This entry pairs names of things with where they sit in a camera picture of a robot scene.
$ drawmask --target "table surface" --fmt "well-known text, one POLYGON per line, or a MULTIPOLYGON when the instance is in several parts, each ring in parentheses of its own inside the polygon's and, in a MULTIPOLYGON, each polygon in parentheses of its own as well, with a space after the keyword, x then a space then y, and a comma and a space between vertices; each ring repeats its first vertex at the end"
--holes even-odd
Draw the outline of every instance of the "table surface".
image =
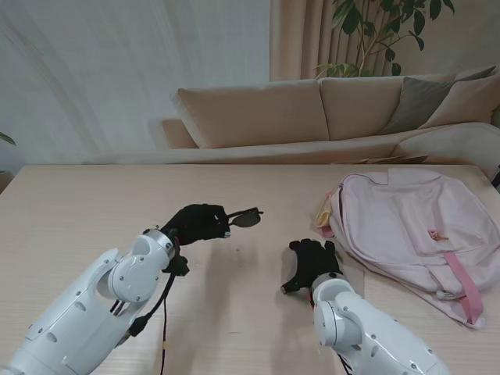
MULTIPOLYGON (((304 295, 285 296, 288 243, 320 238, 312 219, 351 172, 390 166, 27 166, 0 195, 0 363, 28 326, 100 254, 127 252, 145 228, 195 202, 258 206, 262 222, 185 248, 191 272, 168 302, 165 374, 342 373, 319 350, 304 295)), ((500 196, 472 166, 415 166, 457 177, 500 221, 500 196)), ((500 285, 483 294, 487 326, 465 328, 394 281, 366 271, 365 297, 421 336, 453 374, 500 368, 500 285)), ((163 315, 96 374, 156 374, 163 315)))

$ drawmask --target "gray pillow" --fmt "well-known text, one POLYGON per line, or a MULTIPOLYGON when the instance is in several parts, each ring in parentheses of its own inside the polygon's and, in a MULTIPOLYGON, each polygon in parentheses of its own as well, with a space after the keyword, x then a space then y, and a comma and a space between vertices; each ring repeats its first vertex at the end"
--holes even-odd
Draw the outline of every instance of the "gray pillow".
POLYGON ((438 109, 455 82, 487 77, 495 66, 453 82, 433 82, 404 77, 399 104, 392 118, 378 134, 415 130, 424 125, 438 109))

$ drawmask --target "black glove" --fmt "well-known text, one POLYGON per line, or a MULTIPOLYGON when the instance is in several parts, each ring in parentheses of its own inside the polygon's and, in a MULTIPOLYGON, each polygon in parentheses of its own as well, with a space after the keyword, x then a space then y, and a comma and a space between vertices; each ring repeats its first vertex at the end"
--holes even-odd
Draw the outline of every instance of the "black glove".
POLYGON ((177 231, 179 245, 198 240, 225 238, 230 233, 229 219, 221 205, 187 205, 162 228, 167 234, 177 231))
POLYGON ((335 245, 327 241, 325 247, 318 241, 304 239, 290 242, 290 250, 297 254, 297 272, 290 281, 281 286, 283 293, 299 291, 301 288, 311 289, 314 280, 324 273, 342 274, 335 256, 335 245))

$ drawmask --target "sofa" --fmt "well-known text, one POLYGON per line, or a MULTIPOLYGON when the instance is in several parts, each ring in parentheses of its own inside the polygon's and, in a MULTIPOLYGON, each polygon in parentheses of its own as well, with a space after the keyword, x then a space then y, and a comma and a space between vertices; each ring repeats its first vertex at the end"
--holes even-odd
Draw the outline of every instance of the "sofa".
MULTIPOLYGON (((473 72, 415 78, 451 82, 473 72)), ((180 119, 162 124, 169 150, 107 155, 94 163, 330 164, 431 155, 475 164, 493 177, 500 164, 498 109, 491 123, 378 135, 398 107, 402 82, 403 77, 323 78, 181 88, 172 98, 180 119)))

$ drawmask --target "backpack strap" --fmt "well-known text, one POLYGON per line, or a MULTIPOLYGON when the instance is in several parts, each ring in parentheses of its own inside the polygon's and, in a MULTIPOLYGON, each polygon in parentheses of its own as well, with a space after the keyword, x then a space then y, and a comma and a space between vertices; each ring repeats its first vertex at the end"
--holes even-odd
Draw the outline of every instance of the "backpack strap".
POLYGON ((483 313, 481 294, 454 252, 445 253, 445 260, 466 293, 460 298, 460 304, 467 315, 468 323, 476 324, 477 319, 483 313))

